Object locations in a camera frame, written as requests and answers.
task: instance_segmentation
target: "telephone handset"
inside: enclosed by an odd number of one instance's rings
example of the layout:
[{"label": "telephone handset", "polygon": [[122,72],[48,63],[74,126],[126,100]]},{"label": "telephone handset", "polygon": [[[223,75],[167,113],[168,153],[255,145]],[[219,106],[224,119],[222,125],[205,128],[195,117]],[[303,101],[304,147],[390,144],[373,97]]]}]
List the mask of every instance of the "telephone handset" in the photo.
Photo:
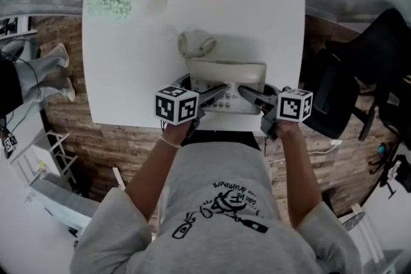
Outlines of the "telephone handset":
[{"label": "telephone handset", "polygon": [[240,85],[258,92],[264,91],[267,66],[261,62],[244,62],[224,59],[191,58],[188,61],[191,90],[204,92],[210,88],[228,85],[225,94],[204,111],[239,114],[259,114],[260,109],[242,98]]}]

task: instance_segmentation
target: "person's leg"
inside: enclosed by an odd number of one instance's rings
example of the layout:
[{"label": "person's leg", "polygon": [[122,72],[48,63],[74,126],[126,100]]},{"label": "person's leg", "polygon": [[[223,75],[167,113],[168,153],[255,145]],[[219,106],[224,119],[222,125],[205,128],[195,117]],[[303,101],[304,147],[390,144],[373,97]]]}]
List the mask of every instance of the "person's leg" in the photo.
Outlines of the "person's leg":
[{"label": "person's leg", "polygon": [[74,101],[76,92],[69,78],[58,78],[46,80],[29,89],[22,95],[23,103],[41,102],[44,98],[61,94],[67,96],[70,101]]},{"label": "person's leg", "polygon": [[15,69],[19,77],[22,94],[27,93],[37,83],[42,82],[56,66],[67,67],[68,63],[69,55],[63,44],[59,44],[45,57],[27,63],[17,60]]},{"label": "person's leg", "polygon": [[1,51],[7,55],[16,56],[16,54],[24,48],[25,42],[25,40],[12,40],[3,46]]}]

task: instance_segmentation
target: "cable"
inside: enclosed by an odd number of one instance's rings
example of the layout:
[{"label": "cable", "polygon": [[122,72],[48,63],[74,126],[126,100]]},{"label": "cable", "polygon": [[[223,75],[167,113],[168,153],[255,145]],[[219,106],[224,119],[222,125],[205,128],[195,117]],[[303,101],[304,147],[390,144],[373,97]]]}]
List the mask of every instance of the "cable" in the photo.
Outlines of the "cable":
[{"label": "cable", "polygon": [[34,101],[34,102],[30,105],[30,107],[29,107],[28,110],[26,111],[24,117],[23,117],[23,118],[19,121],[19,123],[17,123],[17,125],[13,128],[12,133],[13,133],[13,132],[16,130],[16,128],[27,118],[29,112],[33,109],[33,107],[34,107],[34,105],[35,105],[36,103],[37,103],[37,102]]},{"label": "cable", "polygon": [[216,45],[217,40],[214,37],[209,37],[201,43],[198,48],[199,53],[190,55],[188,54],[188,39],[186,34],[184,32],[180,33],[177,38],[177,47],[179,48],[180,55],[186,62],[195,57],[203,57],[208,55],[213,51]]},{"label": "cable", "polygon": [[6,122],[6,126],[10,123],[11,120],[13,120],[13,118],[14,118],[14,110],[13,110],[13,112],[12,112],[12,117],[9,118],[9,120]]},{"label": "cable", "polygon": [[[366,137],[366,138],[364,139],[363,142],[365,142],[368,138],[376,139],[379,143],[382,143],[382,142],[381,142],[377,137],[375,137],[375,136],[368,136],[368,137]],[[348,139],[348,140],[346,140],[346,141],[342,141],[341,144],[347,143],[347,142],[353,142],[353,141],[358,141],[358,138],[357,138],[357,139]],[[330,148],[330,149],[327,150],[327,151],[312,151],[312,152],[308,152],[308,154],[327,154],[327,153],[335,150],[335,149],[336,149],[338,146],[340,146],[341,144],[339,144],[339,145],[334,145],[332,148]],[[268,161],[268,163],[271,164],[271,163],[273,163],[273,162],[278,162],[278,161],[283,161],[283,160],[285,160],[285,158],[279,158],[279,159],[277,159],[277,160],[271,160],[271,161]]]},{"label": "cable", "polygon": [[267,156],[267,140],[268,137],[264,137],[264,157]]}]

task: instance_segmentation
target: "black office chair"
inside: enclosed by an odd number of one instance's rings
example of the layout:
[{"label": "black office chair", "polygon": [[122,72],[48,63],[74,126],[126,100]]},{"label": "black office chair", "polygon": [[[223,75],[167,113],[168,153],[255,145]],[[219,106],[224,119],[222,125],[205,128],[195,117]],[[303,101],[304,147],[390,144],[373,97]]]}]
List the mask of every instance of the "black office chair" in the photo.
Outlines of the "black office chair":
[{"label": "black office chair", "polygon": [[396,155],[394,159],[390,162],[387,162],[384,166],[384,170],[380,177],[380,187],[388,186],[390,189],[390,198],[395,194],[396,191],[393,191],[390,184],[389,184],[389,170],[394,167],[394,165],[400,161],[401,164],[397,169],[397,176],[395,180],[399,182],[407,191],[407,193],[411,193],[411,164],[407,161],[407,158],[404,154]]},{"label": "black office chair", "polygon": [[359,139],[365,139],[374,110],[366,114],[355,107],[360,86],[345,65],[327,49],[321,49],[315,57],[304,89],[314,95],[311,116],[304,121],[307,126],[337,139],[346,128],[351,114],[354,114],[364,123]]},{"label": "black office chair", "polygon": [[411,150],[411,81],[392,81],[380,99],[379,118]]},{"label": "black office chair", "polygon": [[401,14],[383,12],[361,35],[348,43],[327,41],[326,48],[366,85],[390,83],[409,74],[411,31]]}]

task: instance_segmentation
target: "white table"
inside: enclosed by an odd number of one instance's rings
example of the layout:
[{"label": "white table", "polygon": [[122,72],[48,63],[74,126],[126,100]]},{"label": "white table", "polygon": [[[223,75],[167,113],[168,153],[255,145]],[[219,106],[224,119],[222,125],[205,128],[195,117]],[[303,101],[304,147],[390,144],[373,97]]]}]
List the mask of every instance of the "white table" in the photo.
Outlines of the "white table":
[{"label": "white table", "polygon": [[[183,31],[216,37],[210,57],[267,63],[266,82],[283,88],[299,81],[304,0],[168,0],[147,17],[138,6],[121,22],[83,11],[83,60],[95,123],[160,127],[154,94],[188,72],[177,49]],[[208,112],[200,129],[257,131],[260,116]]]}]

